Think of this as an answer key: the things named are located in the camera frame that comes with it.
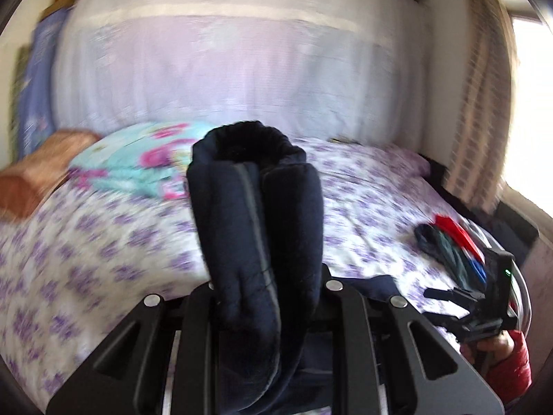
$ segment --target window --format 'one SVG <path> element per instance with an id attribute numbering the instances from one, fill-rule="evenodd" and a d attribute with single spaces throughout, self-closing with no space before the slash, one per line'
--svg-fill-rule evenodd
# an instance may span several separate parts
<path id="1" fill-rule="evenodd" d="M 507 184 L 553 216 L 553 34 L 513 19 L 519 65 L 504 176 Z"/>

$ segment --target black metal frame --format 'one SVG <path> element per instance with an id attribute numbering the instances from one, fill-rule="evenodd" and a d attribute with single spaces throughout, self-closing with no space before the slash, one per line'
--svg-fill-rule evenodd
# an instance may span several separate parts
<path id="1" fill-rule="evenodd" d="M 514 256 L 504 250 L 483 250 L 487 275 L 486 294 L 453 290 L 426 289 L 424 296 L 441 301 L 451 301 L 468 310 L 468 315 L 458 318 L 452 315 L 425 312 L 424 316 L 435 326 L 445 328 L 459 343 L 469 343 L 476 353 L 475 368 L 482 375 L 488 373 L 492 354 L 476 350 L 476 342 L 495 337 L 503 330 L 516 328 L 518 318 L 509 306 Z"/>
<path id="2" fill-rule="evenodd" d="M 325 266 L 324 282 L 329 280 Z M 332 332 L 334 415 L 379 415 L 380 382 L 391 415 L 503 414 L 485 381 L 406 299 L 382 303 L 340 287 L 323 285 L 311 326 Z M 148 298 L 158 304 L 148 306 Z M 167 302 L 150 295 L 70 376 L 46 415 L 161 414 L 177 330 L 171 413 L 217 414 L 215 304 L 208 284 Z"/>

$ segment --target dark blue cloth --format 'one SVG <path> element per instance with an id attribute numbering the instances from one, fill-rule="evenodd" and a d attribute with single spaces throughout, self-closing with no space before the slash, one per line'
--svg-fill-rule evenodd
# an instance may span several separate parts
<path id="1" fill-rule="evenodd" d="M 17 106 L 18 159 L 32 153 L 56 131 L 52 117 L 51 71 L 57 41 L 68 14 L 69 9 L 60 9 L 38 23 L 35 28 L 32 51 Z"/>
<path id="2" fill-rule="evenodd" d="M 210 131 L 187 171 L 217 298 L 221 413 L 269 410 L 298 367 L 321 285 L 319 176 L 259 122 Z"/>
<path id="3" fill-rule="evenodd" d="M 393 277 L 371 279 L 335 278 L 354 287 L 361 295 L 386 302 L 399 290 Z M 332 406 L 332 335 L 328 332 L 309 333 L 303 354 L 288 386 L 263 415 L 292 415 Z"/>

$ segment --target red cloth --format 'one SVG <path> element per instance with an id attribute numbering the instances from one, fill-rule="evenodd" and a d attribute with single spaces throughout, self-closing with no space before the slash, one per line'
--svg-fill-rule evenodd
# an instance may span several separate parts
<path id="1" fill-rule="evenodd" d="M 481 264 L 484 263 L 482 251 L 478 249 L 467 231 L 465 231 L 454 219 L 444 217 L 443 215 L 436 215 L 434 224 L 448 234 L 461 248 L 471 253 Z"/>
<path id="2" fill-rule="evenodd" d="M 524 334 L 520 331 L 509 331 L 509 335 L 515 342 L 515 349 L 507 359 L 491 368 L 486 375 L 486 382 L 504 404 L 521 397 L 532 384 Z"/>

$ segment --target bedspread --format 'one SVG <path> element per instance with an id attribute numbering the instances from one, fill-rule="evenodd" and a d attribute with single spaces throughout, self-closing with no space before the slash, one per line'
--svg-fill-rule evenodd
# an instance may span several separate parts
<path id="1" fill-rule="evenodd" d="M 397 147 L 293 142 L 321 174 L 324 260 L 332 274 L 391 274 L 419 310 L 463 315 L 422 296 L 427 287 L 453 287 L 413 236 L 413 227 L 434 213 L 456 216 L 422 179 L 428 163 Z M 143 296 L 176 298 L 207 280 L 188 200 L 65 184 L 28 223 L 0 223 L 0 352 L 45 410 Z"/>

